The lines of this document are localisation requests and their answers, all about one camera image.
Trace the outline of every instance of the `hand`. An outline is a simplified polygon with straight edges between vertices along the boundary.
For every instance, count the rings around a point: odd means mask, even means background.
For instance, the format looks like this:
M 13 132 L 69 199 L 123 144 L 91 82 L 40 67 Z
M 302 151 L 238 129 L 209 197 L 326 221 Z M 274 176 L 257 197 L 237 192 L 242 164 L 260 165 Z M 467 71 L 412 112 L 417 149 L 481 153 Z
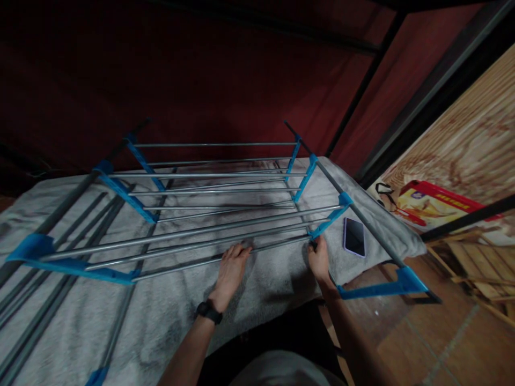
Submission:
M 231 246 L 222 256 L 220 271 L 209 300 L 219 313 L 223 313 L 234 293 L 241 284 L 245 273 L 245 263 L 251 254 L 252 247 L 243 249 L 241 244 Z
M 318 244 L 316 251 L 311 245 L 307 247 L 307 258 L 310 262 L 311 271 L 318 283 L 330 283 L 329 254 L 327 253 L 326 239 L 323 236 L 319 236 L 315 242 Z

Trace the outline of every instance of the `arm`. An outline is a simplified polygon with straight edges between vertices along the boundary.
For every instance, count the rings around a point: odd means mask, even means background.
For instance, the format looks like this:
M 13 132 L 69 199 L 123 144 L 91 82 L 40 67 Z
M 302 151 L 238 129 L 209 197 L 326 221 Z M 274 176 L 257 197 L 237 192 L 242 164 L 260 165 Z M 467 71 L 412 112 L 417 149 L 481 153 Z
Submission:
M 329 276 L 326 240 L 320 236 L 317 243 L 316 251 L 312 246 L 308 246 L 310 268 L 322 291 L 323 299 L 326 301 L 336 336 L 354 381 L 356 384 L 397 384 L 375 347 L 350 314 Z
M 237 244 L 223 254 L 215 289 L 208 297 L 219 313 L 227 309 L 238 289 L 251 250 L 251 248 L 243 249 L 241 244 Z M 198 315 L 166 367 L 158 386 L 196 385 L 214 332 L 215 323 L 211 319 Z

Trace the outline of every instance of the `smartphone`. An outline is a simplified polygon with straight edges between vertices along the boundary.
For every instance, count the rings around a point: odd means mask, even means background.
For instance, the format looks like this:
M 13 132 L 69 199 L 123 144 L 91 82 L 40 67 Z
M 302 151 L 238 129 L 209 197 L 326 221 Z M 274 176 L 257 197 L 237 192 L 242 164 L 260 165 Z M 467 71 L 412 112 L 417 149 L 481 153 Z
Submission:
M 343 249 L 365 258 L 365 229 L 361 222 L 348 217 L 343 219 Z

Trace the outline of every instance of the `gray blanket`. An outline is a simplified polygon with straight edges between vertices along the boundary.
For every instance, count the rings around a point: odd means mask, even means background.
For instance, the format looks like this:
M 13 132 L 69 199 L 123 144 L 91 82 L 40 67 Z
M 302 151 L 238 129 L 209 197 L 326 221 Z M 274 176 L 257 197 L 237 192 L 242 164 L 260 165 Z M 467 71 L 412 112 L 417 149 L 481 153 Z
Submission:
M 425 247 L 419 237 L 404 224 L 397 221 L 375 202 L 354 180 L 326 158 L 321 158 L 336 181 L 361 208 L 369 221 L 391 243 L 402 256 L 416 256 L 424 253 Z M 309 161 L 299 159 L 293 172 L 302 173 Z M 286 161 L 280 162 L 286 167 Z M 272 168 L 271 162 L 248 164 L 226 164 L 212 166 L 209 170 L 248 170 Z M 205 167 L 192 167 L 188 170 L 206 170 Z M 56 208 L 63 197 L 82 179 L 82 176 L 40 182 L 23 194 L 15 204 L 0 216 L 0 258 L 3 259 L 33 232 L 44 218 Z M 293 187 L 298 186 L 301 177 L 290 179 Z M 128 179 L 137 182 L 136 191 L 157 190 L 150 179 Z M 227 179 L 212 180 L 212 183 L 226 182 Z M 175 187 L 188 184 L 207 184 L 207 180 L 176 180 Z M 256 184 L 238 188 L 284 188 L 282 181 Z M 78 215 L 97 197 L 108 191 L 100 183 L 94 184 L 69 211 L 50 235 L 58 237 L 69 227 Z M 94 217 L 112 198 L 110 191 L 102 203 L 89 215 L 83 225 Z M 180 198 L 170 197 L 165 205 L 231 205 L 264 204 L 289 199 L 287 192 L 273 194 L 230 194 L 230 195 L 191 195 Z M 146 198 L 144 202 L 156 204 L 158 197 Z M 302 210 L 337 204 L 337 192 L 318 169 L 312 176 L 299 202 Z M 155 234 L 175 232 L 243 219 L 288 213 L 291 209 L 270 209 L 245 211 L 222 216 L 184 220 L 180 223 L 159 224 Z M 192 211 L 164 211 L 161 218 L 191 214 Z M 309 216 L 322 218 L 328 213 Z M 339 284 L 344 284 L 366 269 L 388 259 L 372 236 L 366 234 L 367 257 L 358 258 L 342 249 L 343 217 L 357 219 L 348 210 L 325 232 L 331 256 L 330 266 Z M 299 223 L 299 218 L 231 229 L 228 231 L 198 235 L 151 245 L 151 249 L 185 242 L 210 240 L 217 237 L 238 235 L 254 230 Z M 110 227 L 102 243 L 143 237 L 148 224 L 128 204 Z M 69 238 L 73 240 L 80 227 Z M 282 240 L 286 237 L 302 235 L 302 231 L 259 237 L 247 240 L 259 246 Z M 228 245 L 208 247 L 176 255 L 158 257 L 145 262 L 145 269 L 156 269 L 174 264 L 193 261 L 223 252 Z M 91 261 L 102 261 L 115 257 L 134 255 L 140 247 L 117 249 L 94 254 Z M 125 272 L 134 268 L 134 263 L 119 266 Z M 29 268 L 23 266 L 0 292 L 0 297 L 16 284 Z M 118 345 L 113 357 L 106 385 L 154 385 L 158 381 L 167 362 L 180 344 L 192 324 L 196 306 L 203 301 L 216 281 L 218 263 L 167 274 L 154 279 L 142 280 L 137 284 L 135 294 L 123 325 Z M 30 298 L 17 315 L 0 332 L 2 358 L 15 344 L 22 331 L 38 311 L 62 274 L 53 273 L 43 286 Z M 124 287 L 118 284 L 79 278 L 57 312 L 49 328 L 39 341 L 34 352 L 17 378 L 18 385 L 84 385 L 92 371 L 96 370 L 106 346 L 109 329 L 121 302 Z M 242 286 L 232 300 L 224 319 L 216 329 L 209 351 L 212 352 L 236 335 L 261 323 L 281 315 L 288 309 L 298 307 L 317 297 L 319 290 L 312 278 L 306 260 L 303 243 L 290 244 L 280 248 L 259 252 L 248 260 Z

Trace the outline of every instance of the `black phone screen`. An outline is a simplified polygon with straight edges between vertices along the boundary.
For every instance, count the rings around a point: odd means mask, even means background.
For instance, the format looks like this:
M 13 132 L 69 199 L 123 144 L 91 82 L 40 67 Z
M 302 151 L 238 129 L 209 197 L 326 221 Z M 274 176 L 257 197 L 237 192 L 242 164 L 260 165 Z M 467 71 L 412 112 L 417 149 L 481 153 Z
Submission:
M 364 240 L 363 224 L 345 219 L 345 248 L 357 255 L 365 256 L 365 240 Z

